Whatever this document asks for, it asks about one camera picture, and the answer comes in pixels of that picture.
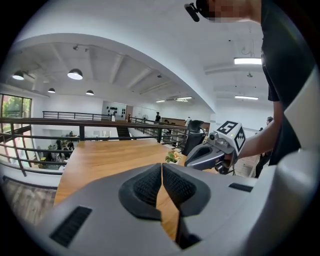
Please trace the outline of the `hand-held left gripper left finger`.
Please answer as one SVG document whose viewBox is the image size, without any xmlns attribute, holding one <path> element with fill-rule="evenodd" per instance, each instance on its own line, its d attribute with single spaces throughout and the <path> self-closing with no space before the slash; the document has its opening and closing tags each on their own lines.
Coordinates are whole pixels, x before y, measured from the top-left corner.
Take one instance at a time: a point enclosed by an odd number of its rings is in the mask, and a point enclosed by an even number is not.
<svg viewBox="0 0 320 256">
<path fill-rule="evenodd" d="M 175 256 L 161 225 L 159 163 L 94 180 L 56 205 L 34 238 L 50 256 Z"/>
</svg>

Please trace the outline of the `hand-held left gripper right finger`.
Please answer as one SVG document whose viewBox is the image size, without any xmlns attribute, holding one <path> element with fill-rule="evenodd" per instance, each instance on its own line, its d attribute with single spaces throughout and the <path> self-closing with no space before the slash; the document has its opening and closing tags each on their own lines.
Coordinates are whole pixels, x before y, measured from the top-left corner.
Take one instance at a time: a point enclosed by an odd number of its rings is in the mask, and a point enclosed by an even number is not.
<svg viewBox="0 0 320 256">
<path fill-rule="evenodd" d="M 254 241 L 274 174 L 259 179 L 163 164 L 163 185 L 179 210 L 181 256 L 258 256 Z"/>
</svg>

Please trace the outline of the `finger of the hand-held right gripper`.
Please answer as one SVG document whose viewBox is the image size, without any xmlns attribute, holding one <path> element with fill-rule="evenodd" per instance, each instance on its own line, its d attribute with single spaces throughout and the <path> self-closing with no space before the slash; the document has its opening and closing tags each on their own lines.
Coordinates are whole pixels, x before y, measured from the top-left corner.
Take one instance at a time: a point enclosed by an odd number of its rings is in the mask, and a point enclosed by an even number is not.
<svg viewBox="0 0 320 256">
<path fill-rule="evenodd" d="M 216 156 L 218 149 L 209 143 L 203 143 L 195 146 L 187 155 L 187 157 L 206 157 Z"/>
<path fill-rule="evenodd" d="M 225 154 L 223 152 L 209 152 L 198 157 L 192 156 L 190 159 L 187 158 L 184 166 L 195 170 L 212 169 L 221 163 L 224 157 Z"/>
</svg>

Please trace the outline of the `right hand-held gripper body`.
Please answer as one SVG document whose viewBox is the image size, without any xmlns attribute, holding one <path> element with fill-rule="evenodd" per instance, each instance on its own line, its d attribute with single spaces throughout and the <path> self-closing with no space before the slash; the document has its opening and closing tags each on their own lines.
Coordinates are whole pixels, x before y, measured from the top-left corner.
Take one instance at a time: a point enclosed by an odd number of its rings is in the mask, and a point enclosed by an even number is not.
<svg viewBox="0 0 320 256">
<path fill-rule="evenodd" d="M 207 142 L 224 154 L 235 153 L 238 156 L 246 142 L 246 135 L 240 122 L 226 121 L 218 129 L 211 132 Z M 230 173 L 230 168 L 225 168 L 222 162 L 218 163 L 215 170 L 219 173 Z"/>
</svg>

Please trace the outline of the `person's right forearm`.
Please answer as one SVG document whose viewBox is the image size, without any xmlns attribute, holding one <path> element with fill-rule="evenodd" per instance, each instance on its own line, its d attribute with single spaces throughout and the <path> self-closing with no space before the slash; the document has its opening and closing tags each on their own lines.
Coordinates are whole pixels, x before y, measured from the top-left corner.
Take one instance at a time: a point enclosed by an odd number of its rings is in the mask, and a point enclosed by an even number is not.
<svg viewBox="0 0 320 256">
<path fill-rule="evenodd" d="M 249 137 L 245 141 L 238 158 L 252 157 L 271 151 L 275 146 L 282 118 L 282 114 L 274 116 L 273 121 L 271 121 L 265 129 L 256 135 Z"/>
</svg>

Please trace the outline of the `person's right hand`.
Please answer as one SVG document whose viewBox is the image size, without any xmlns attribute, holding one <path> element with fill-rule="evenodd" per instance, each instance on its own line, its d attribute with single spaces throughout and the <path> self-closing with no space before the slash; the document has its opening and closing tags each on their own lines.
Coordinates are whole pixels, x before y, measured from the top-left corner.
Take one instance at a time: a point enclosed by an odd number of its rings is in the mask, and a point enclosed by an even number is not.
<svg viewBox="0 0 320 256">
<path fill-rule="evenodd" d="M 225 154 L 223 161 L 221 162 L 224 168 L 230 169 L 238 160 L 237 154 Z"/>
</svg>

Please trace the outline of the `black office chair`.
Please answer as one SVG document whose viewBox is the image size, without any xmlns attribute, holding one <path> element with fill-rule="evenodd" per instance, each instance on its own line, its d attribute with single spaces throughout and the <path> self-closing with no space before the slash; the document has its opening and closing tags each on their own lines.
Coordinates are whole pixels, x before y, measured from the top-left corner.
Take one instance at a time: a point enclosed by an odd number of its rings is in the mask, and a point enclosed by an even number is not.
<svg viewBox="0 0 320 256">
<path fill-rule="evenodd" d="M 203 143 L 207 135 L 206 131 L 202 128 L 203 124 L 204 122 L 201 120 L 191 120 L 189 122 L 187 140 L 181 152 L 182 155 L 187 156 L 194 147 Z"/>
</svg>

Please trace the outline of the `potted orange flower plant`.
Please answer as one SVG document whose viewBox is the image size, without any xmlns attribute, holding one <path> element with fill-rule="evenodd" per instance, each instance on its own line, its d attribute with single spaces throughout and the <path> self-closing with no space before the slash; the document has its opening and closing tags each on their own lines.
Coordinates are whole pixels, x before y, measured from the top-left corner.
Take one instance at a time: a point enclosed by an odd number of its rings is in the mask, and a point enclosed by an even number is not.
<svg viewBox="0 0 320 256">
<path fill-rule="evenodd" d="M 170 150 L 166 157 L 165 162 L 168 164 L 184 165 L 187 157 L 181 153 L 179 149 Z"/>
</svg>

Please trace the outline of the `black metal railing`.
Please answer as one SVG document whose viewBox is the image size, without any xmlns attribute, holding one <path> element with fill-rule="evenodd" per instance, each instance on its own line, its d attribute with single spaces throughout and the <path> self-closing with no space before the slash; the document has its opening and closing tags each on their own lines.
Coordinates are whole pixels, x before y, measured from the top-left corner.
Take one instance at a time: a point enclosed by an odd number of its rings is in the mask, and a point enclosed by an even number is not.
<svg viewBox="0 0 320 256">
<path fill-rule="evenodd" d="M 174 149 L 183 150 L 187 143 L 187 128 L 179 125 L 166 125 L 166 124 L 151 124 L 145 122 L 116 122 L 116 121 L 106 121 L 106 120 L 90 120 L 90 119 L 58 119 L 58 118 L 0 118 L 0 121 L 4 124 L 10 124 L 10 132 L 0 132 L 0 146 L 7 148 L 8 146 L 4 144 L 8 141 L 15 141 L 16 138 L 28 138 L 28 139 L 39 139 L 39 140 L 69 140 L 69 141 L 128 141 L 128 140 L 138 140 L 138 139 L 156 139 L 158 143 L 162 145 L 174 145 Z M 14 129 L 15 124 L 20 125 L 44 125 L 44 126 L 72 126 L 79 128 L 79 134 L 75 136 L 44 136 L 44 135 L 24 135 L 23 133 L 27 131 L 27 127 L 21 127 L 19 129 Z M 86 137 L 85 128 L 86 127 L 98 127 L 98 128 L 116 128 L 118 129 L 135 129 L 143 133 L 143 136 L 119 136 L 119 135 L 109 135 L 107 137 Z M 16 156 L 9 156 L 0 153 L 0 156 L 10 160 L 17 161 L 18 164 L 12 164 L 11 162 L 5 162 L 0 160 L 1 167 L 8 167 L 22 172 L 26 176 L 27 172 L 41 174 L 41 175 L 54 175 L 61 176 L 63 173 L 61 171 L 45 171 L 32 169 L 31 167 L 23 166 L 23 162 L 39 164 L 39 165 L 54 165 L 54 166 L 66 166 L 65 162 L 54 162 L 54 161 L 42 161 L 42 160 L 30 160 L 23 159 L 19 157 L 18 151 L 27 152 L 46 152 L 55 154 L 71 153 L 70 150 L 63 149 L 37 149 L 37 148 L 27 148 L 18 147 L 15 144 L 9 146 L 15 150 Z"/>
<path fill-rule="evenodd" d="M 67 111 L 43 111 L 44 119 L 63 119 L 63 120 L 88 120 L 88 121 L 111 121 L 111 115 L 83 113 L 83 112 L 67 112 Z"/>
</svg>

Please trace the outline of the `person's black clothing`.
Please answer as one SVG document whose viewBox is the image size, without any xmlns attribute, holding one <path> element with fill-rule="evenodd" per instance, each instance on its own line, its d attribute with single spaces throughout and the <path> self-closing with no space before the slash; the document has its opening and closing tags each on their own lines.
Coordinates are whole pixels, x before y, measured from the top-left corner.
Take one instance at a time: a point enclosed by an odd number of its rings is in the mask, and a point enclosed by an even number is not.
<svg viewBox="0 0 320 256">
<path fill-rule="evenodd" d="M 320 87 L 314 84 L 318 67 L 283 5 L 282 0 L 261 0 L 262 70 L 273 104 L 271 166 L 292 152 L 320 145 Z"/>
</svg>

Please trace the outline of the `large window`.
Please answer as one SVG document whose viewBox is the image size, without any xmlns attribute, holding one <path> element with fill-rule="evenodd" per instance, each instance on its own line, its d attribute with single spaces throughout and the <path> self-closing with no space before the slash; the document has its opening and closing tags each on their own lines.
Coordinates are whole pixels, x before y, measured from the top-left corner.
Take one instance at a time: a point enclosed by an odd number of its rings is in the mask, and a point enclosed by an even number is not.
<svg viewBox="0 0 320 256">
<path fill-rule="evenodd" d="M 30 118 L 32 99 L 0 94 L 0 116 L 3 118 Z"/>
</svg>

